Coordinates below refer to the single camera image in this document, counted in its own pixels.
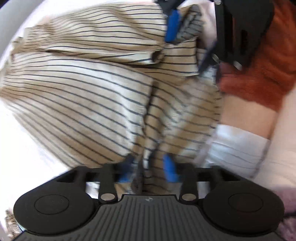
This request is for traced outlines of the person's left hand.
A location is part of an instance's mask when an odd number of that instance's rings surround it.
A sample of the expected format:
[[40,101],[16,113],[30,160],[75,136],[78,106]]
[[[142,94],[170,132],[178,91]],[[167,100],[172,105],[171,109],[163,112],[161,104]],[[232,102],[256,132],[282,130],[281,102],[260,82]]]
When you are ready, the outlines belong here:
[[220,64],[220,71],[222,75],[238,74],[240,71],[229,63],[222,62]]

